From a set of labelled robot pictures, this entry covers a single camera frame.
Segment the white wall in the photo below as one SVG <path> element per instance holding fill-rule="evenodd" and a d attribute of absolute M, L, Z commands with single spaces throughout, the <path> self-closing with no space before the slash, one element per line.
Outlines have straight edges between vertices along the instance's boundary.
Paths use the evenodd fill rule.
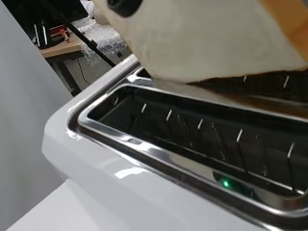
<path fill-rule="evenodd" d="M 0 231 L 62 179 L 41 154 L 46 120 L 70 95 L 0 1 Z"/>

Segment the wooden table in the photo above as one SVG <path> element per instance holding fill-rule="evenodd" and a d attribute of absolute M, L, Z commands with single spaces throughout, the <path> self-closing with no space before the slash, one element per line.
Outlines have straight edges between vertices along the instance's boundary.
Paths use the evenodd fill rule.
<path fill-rule="evenodd" d="M 64 61 L 66 60 L 73 60 L 84 57 L 83 53 L 81 52 L 81 44 L 82 42 L 76 37 L 74 34 L 70 36 L 70 43 L 63 41 L 58 45 L 53 47 L 40 50 L 40 54 L 43 58 L 50 64 L 54 64 L 58 70 L 64 76 L 65 81 L 70 87 L 70 93 L 75 96 L 81 89 L 77 85 L 75 79 L 69 72 L 68 68 L 66 67 Z"/>
<path fill-rule="evenodd" d="M 79 38 L 76 37 L 74 34 L 72 34 L 69 40 L 70 40 L 70 43 L 63 41 L 60 44 L 55 45 L 53 47 L 40 50 L 40 54 L 45 59 L 49 59 L 49 58 L 54 58 L 57 56 L 66 55 L 66 54 L 70 54 L 74 52 L 80 52 L 82 42 L 79 40 Z"/>

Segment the black object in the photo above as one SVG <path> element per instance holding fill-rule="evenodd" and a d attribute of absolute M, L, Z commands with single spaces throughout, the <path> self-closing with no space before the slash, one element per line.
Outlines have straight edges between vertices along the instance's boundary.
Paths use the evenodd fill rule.
<path fill-rule="evenodd" d="M 62 73 L 62 75 L 65 78 L 65 81 L 67 82 L 69 88 L 70 88 L 70 93 L 73 96 L 76 96 L 81 92 L 81 89 L 77 85 L 74 77 L 70 74 L 69 70 L 67 69 L 66 65 L 64 62 L 55 62 L 55 66 L 58 68 L 58 70 Z"/>
<path fill-rule="evenodd" d="M 34 23 L 35 33 L 38 42 L 38 48 L 47 48 L 51 44 L 50 30 L 45 19 L 40 19 Z"/>
<path fill-rule="evenodd" d="M 116 64 L 105 56 L 102 52 L 97 49 L 97 43 L 94 40 L 88 40 L 76 27 L 74 27 L 67 18 L 59 12 L 48 0 L 38 0 L 42 6 L 45 7 L 53 15 L 57 16 L 80 40 L 82 40 L 92 51 L 94 51 L 100 58 L 102 58 L 111 67 L 116 66 Z"/>
<path fill-rule="evenodd" d="M 108 7 L 122 17 L 133 15 L 140 7 L 142 0 L 107 0 Z"/>
<path fill-rule="evenodd" d="M 33 0 L 2 0 L 13 17 L 32 38 L 36 35 L 34 24 L 44 19 L 45 29 L 53 28 L 63 23 L 54 14 L 45 9 L 38 1 Z M 68 21 L 78 20 L 88 16 L 87 11 L 79 0 L 47 0 L 57 11 L 61 12 Z"/>

